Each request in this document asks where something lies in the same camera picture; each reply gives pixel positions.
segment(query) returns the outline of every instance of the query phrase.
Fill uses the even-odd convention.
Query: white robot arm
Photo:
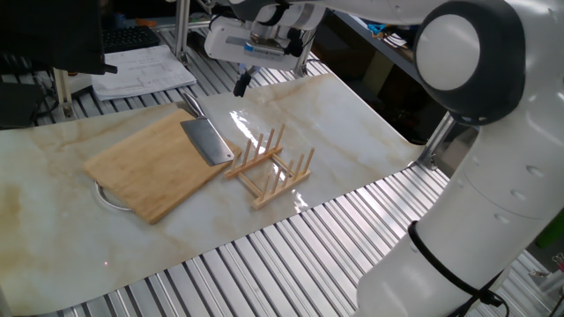
[[[290,70],[302,53],[301,32],[315,28],[326,8],[383,23],[409,25],[421,23],[444,1],[231,0],[237,18],[216,17],[205,49],[216,59]]]
[[[379,22],[422,22],[415,63],[423,86],[458,122],[482,126],[437,203],[361,278],[357,316],[450,316],[564,207],[562,1],[231,0],[231,5],[239,19],[212,23],[210,56],[283,70],[296,61],[284,52],[292,41],[289,29],[315,27],[324,8]],[[231,47],[221,54],[225,45]],[[429,261],[424,248],[440,265]],[[439,266],[471,290],[453,284]]]

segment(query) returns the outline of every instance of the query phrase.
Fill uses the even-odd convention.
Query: paper
[[[117,66],[117,74],[92,76],[100,100],[161,92],[196,82],[166,45],[106,54],[106,63]]]
[[[402,39],[396,33],[393,33],[391,36],[384,37],[383,41],[385,41],[387,44],[389,44],[393,48],[400,48],[400,47],[403,47],[405,44],[407,44],[407,41]]]

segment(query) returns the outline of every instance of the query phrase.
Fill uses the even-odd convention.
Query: computer monitor
[[[70,72],[116,73],[104,63],[99,0],[0,0],[0,52]]]

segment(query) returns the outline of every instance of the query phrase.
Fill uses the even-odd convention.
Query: wooden cutting board
[[[194,194],[231,163],[208,166],[180,122],[177,110],[86,161],[82,168],[150,225]],[[239,149],[226,140],[233,152]]]

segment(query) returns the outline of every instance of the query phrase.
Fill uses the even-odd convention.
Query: cleaver
[[[182,93],[182,98],[188,104],[190,112],[195,114],[196,119],[180,122],[180,124],[202,158],[209,166],[232,161],[234,159],[233,153],[213,127],[197,100],[187,93]]]

